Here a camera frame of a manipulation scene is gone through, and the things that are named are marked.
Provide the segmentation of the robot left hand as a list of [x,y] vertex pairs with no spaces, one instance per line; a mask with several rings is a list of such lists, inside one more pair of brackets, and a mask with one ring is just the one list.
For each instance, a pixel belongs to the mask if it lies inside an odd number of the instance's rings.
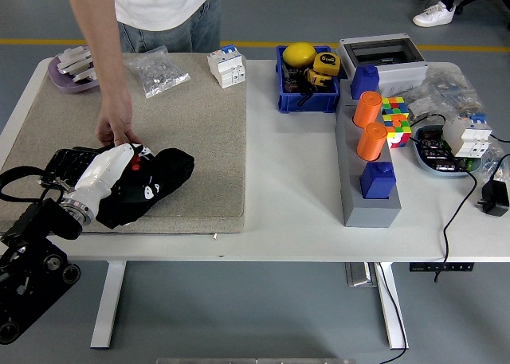
[[84,198],[83,202],[106,198],[136,155],[155,156],[148,147],[130,143],[113,147],[97,155],[79,178],[73,194],[81,195]]

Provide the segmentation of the person's right hand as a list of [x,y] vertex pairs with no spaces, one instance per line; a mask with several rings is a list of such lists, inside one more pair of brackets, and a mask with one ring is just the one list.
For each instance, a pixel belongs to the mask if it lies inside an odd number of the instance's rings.
[[128,92],[102,95],[96,137],[103,146],[143,144],[143,140],[132,129],[132,101]]

